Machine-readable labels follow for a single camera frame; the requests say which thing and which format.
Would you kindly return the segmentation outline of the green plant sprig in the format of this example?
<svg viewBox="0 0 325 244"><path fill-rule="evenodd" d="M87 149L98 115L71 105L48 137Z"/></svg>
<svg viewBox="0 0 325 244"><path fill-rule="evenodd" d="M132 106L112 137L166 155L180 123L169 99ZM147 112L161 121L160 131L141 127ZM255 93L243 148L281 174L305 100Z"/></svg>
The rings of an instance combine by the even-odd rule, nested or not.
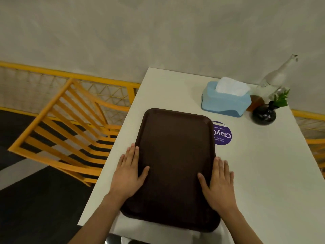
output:
<svg viewBox="0 0 325 244"><path fill-rule="evenodd" d="M280 108L288 106L287 99L290 89L282 88L273 95L273 106Z"/></svg>

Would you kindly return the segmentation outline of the yellow mesh railing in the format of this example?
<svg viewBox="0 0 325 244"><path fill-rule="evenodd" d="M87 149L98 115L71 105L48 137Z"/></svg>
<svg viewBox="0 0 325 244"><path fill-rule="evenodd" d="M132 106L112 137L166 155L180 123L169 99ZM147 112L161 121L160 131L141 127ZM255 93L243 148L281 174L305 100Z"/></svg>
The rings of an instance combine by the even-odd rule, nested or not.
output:
<svg viewBox="0 0 325 244"><path fill-rule="evenodd" d="M325 179L325 114L291 111Z"/></svg>
<svg viewBox="0 0 325 244"><path fill-rule="evenodd" d="M112 125L123 124L140 88L140 83L0 61L0 110L36 116L70 78L91 95L117 106L101 106Z"/></svg>

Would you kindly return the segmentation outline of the dark brown plastic tray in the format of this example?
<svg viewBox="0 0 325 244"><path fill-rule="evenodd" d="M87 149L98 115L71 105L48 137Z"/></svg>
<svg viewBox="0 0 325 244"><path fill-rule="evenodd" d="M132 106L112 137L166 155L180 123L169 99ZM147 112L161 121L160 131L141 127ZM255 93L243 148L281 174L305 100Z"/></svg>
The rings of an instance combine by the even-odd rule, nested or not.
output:
<svg viewBox="0 0 325 244"><path fill-rule="evenodd" d="M129 218L214 231L220 216L207 203L197 174L207 184L213 170L213 123L203 115L152 108L144 113L135 142L139 174L149 166L141 188L121 207Z"/></svg>

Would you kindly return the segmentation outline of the person's right hand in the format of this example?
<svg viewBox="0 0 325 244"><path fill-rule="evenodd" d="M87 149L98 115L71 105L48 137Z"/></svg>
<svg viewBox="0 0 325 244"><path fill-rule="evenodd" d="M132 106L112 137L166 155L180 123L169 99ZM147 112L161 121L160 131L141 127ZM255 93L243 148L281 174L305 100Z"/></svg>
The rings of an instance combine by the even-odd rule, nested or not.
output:
<svg viewBox="0 0 325 244"><path fill-rule="evenodd" d="M210 184L208 185L210 192L203 192L203 195L209 206L217 213L230 208L238 208L235 199L235 192L231 190L229 185L230 170L229 164L226 160L223 160L225 181L223 184L219 184L218 182L219 159L221 158L215 157L213 160L213 170L211 174Z"/></svg>

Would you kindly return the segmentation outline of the round purple sticker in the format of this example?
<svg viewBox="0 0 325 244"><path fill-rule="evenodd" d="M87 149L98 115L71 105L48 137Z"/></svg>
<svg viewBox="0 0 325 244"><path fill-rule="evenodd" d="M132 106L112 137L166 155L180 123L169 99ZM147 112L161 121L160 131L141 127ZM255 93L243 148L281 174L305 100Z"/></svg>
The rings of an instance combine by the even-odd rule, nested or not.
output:
<svg viewBox="0 0 325 244"><path fill-rule="evenodd" d="M232 140L232 132L221 122L213 121L213 137L215 145L227 145Z"/></svg>

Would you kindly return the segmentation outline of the white tissue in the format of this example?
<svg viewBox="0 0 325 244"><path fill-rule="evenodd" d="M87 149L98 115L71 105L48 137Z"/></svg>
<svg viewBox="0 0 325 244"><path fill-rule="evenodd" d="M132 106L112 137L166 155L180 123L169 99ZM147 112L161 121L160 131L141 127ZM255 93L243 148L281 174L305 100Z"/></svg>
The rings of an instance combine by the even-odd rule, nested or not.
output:
<svg viewBox="0 0 325 244"><path fill-rule="evenodd" d="M242 97L250 91L250 87L244 83L229 77L222 77L215 88L218 93L230 94Z"/></svg>

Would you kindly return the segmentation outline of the person's white garment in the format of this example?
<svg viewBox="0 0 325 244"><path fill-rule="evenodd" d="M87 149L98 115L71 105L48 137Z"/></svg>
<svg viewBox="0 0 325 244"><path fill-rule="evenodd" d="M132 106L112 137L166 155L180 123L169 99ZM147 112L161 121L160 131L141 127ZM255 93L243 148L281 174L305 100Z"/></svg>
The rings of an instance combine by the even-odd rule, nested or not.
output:
<svg viewBox="0 0 325 244"><path fill-rule="evenodd" d="M221 222L211 233L160 225L136 220L119 213L110 233L150 244L234 244Z"/></svg>

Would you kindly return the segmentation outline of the person's right forearm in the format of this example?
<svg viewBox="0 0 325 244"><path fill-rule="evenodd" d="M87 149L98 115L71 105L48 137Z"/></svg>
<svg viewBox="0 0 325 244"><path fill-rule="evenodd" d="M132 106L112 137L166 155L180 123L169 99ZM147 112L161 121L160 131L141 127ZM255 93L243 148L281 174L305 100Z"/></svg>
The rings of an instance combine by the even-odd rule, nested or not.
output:
<svg viewBox="0 0 325 244"><path fill-rule="evenodd" d="M239 209L226 209L219 212L219 215L231 234L234 244L263 244Z"/></svg>

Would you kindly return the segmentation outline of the round black vase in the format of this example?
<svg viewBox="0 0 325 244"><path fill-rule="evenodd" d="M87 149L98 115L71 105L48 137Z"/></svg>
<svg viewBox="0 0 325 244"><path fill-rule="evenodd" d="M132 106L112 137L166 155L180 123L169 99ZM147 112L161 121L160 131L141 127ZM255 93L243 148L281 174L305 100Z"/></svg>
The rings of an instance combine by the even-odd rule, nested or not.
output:
<svg viewBox="0 0 325 244"><path fill-rule="evenodd" d="M261 126L270 125L277 117L275 112L277 109L279 109L279 107L275 106L274 102L271 101L268 104L264 104L254 109L251 114L251 119L254 123Z"/></svg>

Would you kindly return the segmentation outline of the clear glass bottle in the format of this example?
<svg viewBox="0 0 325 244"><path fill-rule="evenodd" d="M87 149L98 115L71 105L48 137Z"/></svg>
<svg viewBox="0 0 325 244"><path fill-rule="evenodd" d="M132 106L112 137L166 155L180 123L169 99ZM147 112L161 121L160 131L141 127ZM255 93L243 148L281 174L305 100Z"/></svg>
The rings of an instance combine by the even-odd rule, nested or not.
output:
<svg viewBox="0 0 325 244"><path fill-rule="evenodd" d="M292 54L278 69L264 76L262 81L255 88L253 95L262 98L264 102L269 102L277 90L284 85L287 79L287 71L290 66L298 60L298 55Z"/></svg>

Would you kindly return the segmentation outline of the person's left hand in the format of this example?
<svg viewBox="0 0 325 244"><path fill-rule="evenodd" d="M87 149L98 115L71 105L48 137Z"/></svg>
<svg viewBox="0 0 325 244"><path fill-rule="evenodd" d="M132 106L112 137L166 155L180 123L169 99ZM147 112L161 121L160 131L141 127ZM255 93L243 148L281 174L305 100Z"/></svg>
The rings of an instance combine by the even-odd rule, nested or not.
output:
<svg viewBox="0 0 325 244"><path fill-rule="evenodd" d="M117 198L121 202L125 202L128 198L133 196L142 185L137 184L138 177L138 161L139 161L139 152L140 149L135 145L135 155L133 158L132 165L135 168L135 172L132 172L127 168L127 150L125 152L124 158L124 172L121 174L113 174L111 187L109 194Z"/></svg>

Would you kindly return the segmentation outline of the person's left forearm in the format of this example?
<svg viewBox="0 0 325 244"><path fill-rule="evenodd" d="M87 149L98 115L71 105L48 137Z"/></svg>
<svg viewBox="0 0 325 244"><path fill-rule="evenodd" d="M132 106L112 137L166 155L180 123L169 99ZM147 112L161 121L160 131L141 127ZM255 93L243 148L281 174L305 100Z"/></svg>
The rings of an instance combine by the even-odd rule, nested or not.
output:
<svg viewBox="0 0 325 244"><path fill-rule="evenodd" d="M123 194L109 192L68 244L104 244L126 199Z"/></svg>

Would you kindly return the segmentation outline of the light blue tissue box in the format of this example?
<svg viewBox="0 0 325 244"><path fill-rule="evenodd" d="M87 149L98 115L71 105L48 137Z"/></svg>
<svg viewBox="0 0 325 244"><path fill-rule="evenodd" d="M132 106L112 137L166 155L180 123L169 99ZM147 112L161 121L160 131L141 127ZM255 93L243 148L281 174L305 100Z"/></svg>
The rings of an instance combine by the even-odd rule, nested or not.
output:
<svg viewBox="0 0 325 244"><path fill-rule="evenodd" d="M215 89L217 81L207 83L201 96L201 109L204 111L241 117L251 104L250 91L243 96L219 93Z"/></svg>

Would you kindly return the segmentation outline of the yellow slatted wooden chair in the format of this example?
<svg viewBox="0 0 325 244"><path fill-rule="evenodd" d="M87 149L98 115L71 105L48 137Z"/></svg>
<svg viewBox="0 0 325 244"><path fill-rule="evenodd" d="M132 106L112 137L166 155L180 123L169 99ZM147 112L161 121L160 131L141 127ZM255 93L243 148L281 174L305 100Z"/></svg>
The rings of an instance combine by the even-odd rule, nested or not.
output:
<svg viewBox="0 0 325 244"><path fill-rule="evenodd" d="M8 151L95 185L122 124L105 111L127 114L130 106L109 103L70 78Z"/></svg>

